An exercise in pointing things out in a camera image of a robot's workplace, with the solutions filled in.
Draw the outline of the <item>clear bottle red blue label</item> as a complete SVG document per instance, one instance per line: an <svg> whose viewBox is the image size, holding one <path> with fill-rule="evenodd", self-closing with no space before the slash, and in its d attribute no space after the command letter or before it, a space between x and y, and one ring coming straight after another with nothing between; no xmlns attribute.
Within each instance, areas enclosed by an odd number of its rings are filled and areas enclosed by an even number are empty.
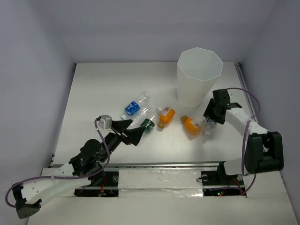
<svg viewBox="0 0 300 225"><path fill-rule="evenodd" d="M212 138L216 130L216 127L217 127L217 123L214 120L206 117L204 119L203 127L202 127L202 133L204 137L207 139Z"/></svg>

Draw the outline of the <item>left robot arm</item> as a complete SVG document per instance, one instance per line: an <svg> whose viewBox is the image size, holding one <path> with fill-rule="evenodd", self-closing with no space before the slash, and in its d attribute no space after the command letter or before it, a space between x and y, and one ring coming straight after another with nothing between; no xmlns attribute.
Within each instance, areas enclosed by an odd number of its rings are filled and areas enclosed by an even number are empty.
<svg viewBox="0 0 300 225"><path fill-rule="evenodd" d="M28 178L14 184L9 192L13 194L13 206L19 219L29 218L39 212L42 206L71 190L88 185L99 185L105 178L111 154L125 145L137 146L145 127L129 129L132 120L113 120L101 115L94 120L95 130L101 140L89 139L80 152L48 176Z"/></svg>

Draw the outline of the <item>orange bottle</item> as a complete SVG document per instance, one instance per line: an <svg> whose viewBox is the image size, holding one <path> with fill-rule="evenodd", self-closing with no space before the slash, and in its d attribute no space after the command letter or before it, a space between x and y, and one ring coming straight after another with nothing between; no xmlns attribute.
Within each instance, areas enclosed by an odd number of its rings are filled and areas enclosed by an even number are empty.
<svg viewBox="0 0 300 225"><path fill-rule="evenodd" d="M190 135L196 136L202 130L202 127L197 122L195 122L192 118L190 118L186 115L181 118L181 122L182 122L183 127L185 128L185 130Z"/></svg>
<svg viewBox="0 0 300 225"><path fill-rule="evenodd" d="M160 129L164 129L165 126L171 122L174 115L175 115L175 111L171 107L168 107L168 106L165 107L161 112L157 126Z"/></svg>

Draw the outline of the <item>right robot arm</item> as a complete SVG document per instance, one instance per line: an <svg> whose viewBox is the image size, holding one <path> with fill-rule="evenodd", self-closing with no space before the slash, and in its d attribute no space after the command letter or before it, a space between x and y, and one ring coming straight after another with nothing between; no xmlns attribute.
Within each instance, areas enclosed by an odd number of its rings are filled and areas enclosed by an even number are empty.
<svg viewBox="0 0 300 225"><path fill-rule="evenodd" d="M217 124L230 124L243 137L241 158L220 162L215 171L203 172L204 182L212 186L227 185L238 175L257 175L284 168L281 134L263 128L253 116L248 116L240 104L230 100L228 89L213 91L204 117Z"/></svg>

